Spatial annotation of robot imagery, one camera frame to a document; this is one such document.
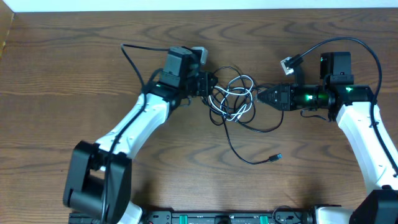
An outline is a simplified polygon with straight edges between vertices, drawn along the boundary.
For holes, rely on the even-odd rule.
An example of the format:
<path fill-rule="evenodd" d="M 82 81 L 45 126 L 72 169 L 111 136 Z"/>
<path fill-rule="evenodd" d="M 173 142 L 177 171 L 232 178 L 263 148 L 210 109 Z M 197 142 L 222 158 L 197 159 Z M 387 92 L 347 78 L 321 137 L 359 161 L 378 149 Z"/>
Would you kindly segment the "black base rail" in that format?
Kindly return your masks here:
<path fill-rule="evenodd" d="M 145 214 L 139 224 L 296 224 L 312 223 L 312 218 L 300 212 L 266 212 L 266 213 L 178 213 L 152 211 Z"/>

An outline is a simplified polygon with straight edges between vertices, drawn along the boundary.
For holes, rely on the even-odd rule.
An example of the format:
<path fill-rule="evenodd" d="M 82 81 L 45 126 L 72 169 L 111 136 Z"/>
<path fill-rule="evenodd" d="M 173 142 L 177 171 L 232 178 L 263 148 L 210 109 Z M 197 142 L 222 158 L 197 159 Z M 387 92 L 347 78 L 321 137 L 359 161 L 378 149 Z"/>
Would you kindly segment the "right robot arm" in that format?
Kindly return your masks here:
<path fill-rule="evenodd" d="M 281 61 L 295 75 L 293 84 L 279 84 L 261 92 L 260 102 L 279 111 L 327 109 L 328 118 L 344 132 L 360 166 L 367 196 L 353 210 L 339 205 L 316 205 L 302 223 L 397 223 L 397 149 L 389 137 L 374 93 L 354 84 L 349 52 L 327 52 L 320 57 L 322 85 L 306 85 L 297 63 Z"/>

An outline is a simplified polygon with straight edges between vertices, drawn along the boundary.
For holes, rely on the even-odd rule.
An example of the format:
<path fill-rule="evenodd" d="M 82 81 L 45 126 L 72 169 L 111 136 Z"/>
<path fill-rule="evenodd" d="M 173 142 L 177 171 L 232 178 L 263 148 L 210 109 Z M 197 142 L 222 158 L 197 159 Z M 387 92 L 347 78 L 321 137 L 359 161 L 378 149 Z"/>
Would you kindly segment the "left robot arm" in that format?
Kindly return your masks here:
<path fill-rule="evenodd" d="M 100 223 L 139 223 L 143 209 L 131 202 L 132 162 L 150 135 L 182 100 L 207 97 L 218 79 L 202 70 L 204 47 L 170 47 L 165 65 L 142 82 L 130 112 L 94 143 L 73 149 L 63 193 L 64 206 Z"/>

